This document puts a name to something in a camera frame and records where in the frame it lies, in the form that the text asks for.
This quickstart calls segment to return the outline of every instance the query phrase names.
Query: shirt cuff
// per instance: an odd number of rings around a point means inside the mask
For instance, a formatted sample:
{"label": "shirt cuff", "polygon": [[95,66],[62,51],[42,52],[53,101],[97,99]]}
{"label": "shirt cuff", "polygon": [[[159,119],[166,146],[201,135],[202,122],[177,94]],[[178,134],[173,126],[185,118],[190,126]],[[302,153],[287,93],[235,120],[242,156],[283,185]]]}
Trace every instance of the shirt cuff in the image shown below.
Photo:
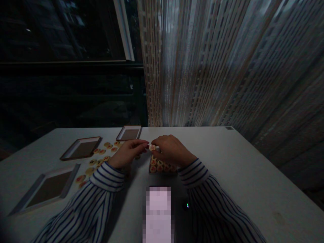
{"label": "shirt cuff", "polygon": [[178,170],[180,179],[186,188],[193,188],[202,184],[210,175],[204,164],[196,159],[190,165]]}
{"label": "shirt cuff", "polygon": [[123,189],[125,174],[104,162],[90,177],[90,181],[106,191],[118,192]]}

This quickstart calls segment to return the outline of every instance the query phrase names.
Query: person's left hand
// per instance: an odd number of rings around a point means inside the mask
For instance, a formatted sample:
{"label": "person's left hand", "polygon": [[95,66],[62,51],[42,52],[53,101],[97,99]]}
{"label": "person's left hand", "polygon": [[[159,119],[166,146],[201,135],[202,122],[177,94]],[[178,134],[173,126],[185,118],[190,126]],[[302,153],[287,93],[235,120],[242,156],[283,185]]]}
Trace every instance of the person's left hand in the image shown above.
{"label": "person's left hand", "polygon": [[130,164],[136,155],[146,153],[146,149],[149,148],[148,144],[148,141],[141,139],[126,141],[108,161],[108,164],[116,169],[121,169]]}

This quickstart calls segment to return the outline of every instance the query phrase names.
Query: blue and white striped sleeve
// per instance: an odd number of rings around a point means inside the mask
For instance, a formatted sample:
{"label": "blue and white striped sleeve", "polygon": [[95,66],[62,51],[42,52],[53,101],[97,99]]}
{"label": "blue and white striped sleeve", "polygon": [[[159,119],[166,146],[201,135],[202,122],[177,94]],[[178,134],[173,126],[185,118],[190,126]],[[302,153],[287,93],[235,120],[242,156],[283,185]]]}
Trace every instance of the blue and white striped sleeve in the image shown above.
{"label": "blue and white striped sleeve", "polygon": [[101,242],[115,193],[123,188],[124,176],[105,162],[32,242]]}
{"label": "blue and white striped sleeve", "polygon": [[199,159],[178,172],[189,194],[197,242],[266,242]]}

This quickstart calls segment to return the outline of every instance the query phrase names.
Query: person's right hand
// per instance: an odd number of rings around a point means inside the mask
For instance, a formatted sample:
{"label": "person's right hand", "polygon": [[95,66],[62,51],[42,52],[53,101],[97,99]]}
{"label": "person's right hand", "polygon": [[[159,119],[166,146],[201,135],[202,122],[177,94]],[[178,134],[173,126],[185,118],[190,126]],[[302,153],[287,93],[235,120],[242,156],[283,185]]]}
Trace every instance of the person's right hand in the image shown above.
{"label": "person's right hand", "polygon": [[187,148],[173,135],[163,135],[154,139],[151,144],[159,146],[162,153],[153,150],[152,154],[158,160],[179,167],[186,167],[194,162],[197,157],[190,153]]}

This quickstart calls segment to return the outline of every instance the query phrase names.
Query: sheer curtain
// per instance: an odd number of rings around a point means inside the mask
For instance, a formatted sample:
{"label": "sheer curtain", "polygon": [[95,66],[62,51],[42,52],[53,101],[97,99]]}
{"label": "sheer curtain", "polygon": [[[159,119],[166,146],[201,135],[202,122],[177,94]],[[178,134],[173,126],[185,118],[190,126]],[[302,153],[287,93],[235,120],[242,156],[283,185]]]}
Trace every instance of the sheer curtain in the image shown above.
{"label": "sheer curtain", "polygon": [[277,154],[322,117],[324,1],[137,3],[149,126],[233,126],[278,167],[323,141]]}

